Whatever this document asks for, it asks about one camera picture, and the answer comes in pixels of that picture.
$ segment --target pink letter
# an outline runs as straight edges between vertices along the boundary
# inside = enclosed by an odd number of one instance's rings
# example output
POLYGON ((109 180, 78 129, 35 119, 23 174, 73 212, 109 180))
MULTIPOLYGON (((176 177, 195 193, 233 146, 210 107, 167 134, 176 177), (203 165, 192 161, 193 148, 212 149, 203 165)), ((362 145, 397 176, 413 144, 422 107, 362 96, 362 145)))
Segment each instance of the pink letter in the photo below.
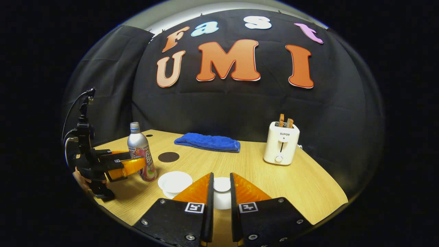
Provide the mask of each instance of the pink letter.
POLYGON ((294 23, 294 25, 300 27, 300 29, 302 29, 302 31, 308 36, 308 38, 316 41, 317 43, 323 44, 323 40, 317 38, 314 33, 316 33, 316 31, 312 30, 311 28, 309 28, 307 25, 305 24, 301 24, 301 23, 294 23))

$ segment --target screw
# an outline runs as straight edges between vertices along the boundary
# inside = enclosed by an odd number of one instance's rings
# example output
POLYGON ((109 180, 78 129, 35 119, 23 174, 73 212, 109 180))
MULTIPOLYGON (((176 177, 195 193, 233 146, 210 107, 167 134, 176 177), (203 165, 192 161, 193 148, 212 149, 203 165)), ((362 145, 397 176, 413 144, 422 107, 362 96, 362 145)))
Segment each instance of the screw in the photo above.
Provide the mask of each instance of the screw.
POLYGON ((187 234, 185 237, 186 237, 186 239, 189 240, 189 241, 194 241, 194 240, 195 240, 195 236, 194 236, 194 235, 191 235, 191 234, 187 234))
POLYGON ((248 236, 248 239, 250 239, 250 240, 255 240, 257 238, 258 238, 258 235, 256 235, 256 234, 252 234, 252 235, 248 236))

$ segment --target bottle label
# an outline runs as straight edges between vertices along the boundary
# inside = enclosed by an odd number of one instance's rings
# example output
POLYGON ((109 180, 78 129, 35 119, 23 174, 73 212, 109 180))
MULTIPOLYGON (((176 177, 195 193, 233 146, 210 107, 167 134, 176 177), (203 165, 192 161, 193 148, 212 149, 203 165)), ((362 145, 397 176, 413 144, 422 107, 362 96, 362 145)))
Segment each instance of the bottle label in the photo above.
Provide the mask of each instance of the bottle label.
POLYGON ((149 146, 143 148, 128 148, 132 159, 137 159, 140 157, 145 157, 146 166, 138 171, 138 174, 144 181, 154 181, 157 179, 157 171, 154 167, 154 162, 152 161, 151 152, 149 151, 149 146))

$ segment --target brown coaster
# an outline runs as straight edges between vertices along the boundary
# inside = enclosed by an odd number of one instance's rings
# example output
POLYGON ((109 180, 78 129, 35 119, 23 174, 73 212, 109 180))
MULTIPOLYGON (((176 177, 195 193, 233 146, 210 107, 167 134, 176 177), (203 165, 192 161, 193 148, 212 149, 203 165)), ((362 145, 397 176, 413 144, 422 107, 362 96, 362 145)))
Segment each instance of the brown coaster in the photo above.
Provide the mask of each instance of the brown coaster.
POLYGON ((180 158, 180 155, 174 152, 166 152, 158 156, 158 160, 162 162, 174 162, 178 160, 178 158, 180 158))

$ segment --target orange letter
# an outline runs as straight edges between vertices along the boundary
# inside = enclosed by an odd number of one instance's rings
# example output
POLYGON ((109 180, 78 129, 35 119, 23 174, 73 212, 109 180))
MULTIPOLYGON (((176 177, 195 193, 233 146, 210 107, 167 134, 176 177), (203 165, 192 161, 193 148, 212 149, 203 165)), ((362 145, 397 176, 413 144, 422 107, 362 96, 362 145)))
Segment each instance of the orange letter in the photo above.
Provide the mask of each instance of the orange letter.
POLYGON ((162 58, 157 62, 157 84, 159 86, 170 87, 178 80, 178 77, 180 76, 181 57, 183 57, 185 53, 186 51, 179 51, 172 55, 172 58, 174 59, 174 68, 172 70, 172 75, 169 78, 165 77, 166 62, 169 60, 169 57, 162 58))
POLYGON ((165 51, 167 51, 167 50, 169 50, 169 49, 171 49, 172 47, 176 46, 176 45, 177 45, 177 42, 175 42, 175 40, 180 40, 181 37, 183 37, 183 32, 184 32, 184 31, 187 31, 187 30, 189 30, 189 27, 188 27, 188 26, 187 26, 187 27, 184 27, 184 28, 182 28, 182 29, 180 29, 180 30, 178 30, 177 32, 175 32, 175 33, 173 33, 173 34, 171 34, 171 35, 169 35, 169 36, 167 37, 168 42, 166 42, 166 46, 165 46, 165 48, 162 50, 162 53, 165 52, 165 51))
POLYGON ((285 48, 291 52, 293 60, 293 74, 288 78, 291 85, 304 88, 313 88, 314 82, 309 76, 308 57, 311 52, 305 48, 295 45, 286 45, 285 48))
POLYGON ((230 51, 226 54, 217 42, 208 42, 198 46, 202 51, 201 71, 197 75, 197 80, 208 81, 215 78, 212 73, 212 64, 221 79, 226 78, 233 63, 235 71, 231 76, 235 80, 259 80, 261 75, 256 71, 255 47, 258 42, 255 40, 238 40, 233 44, 230 51))

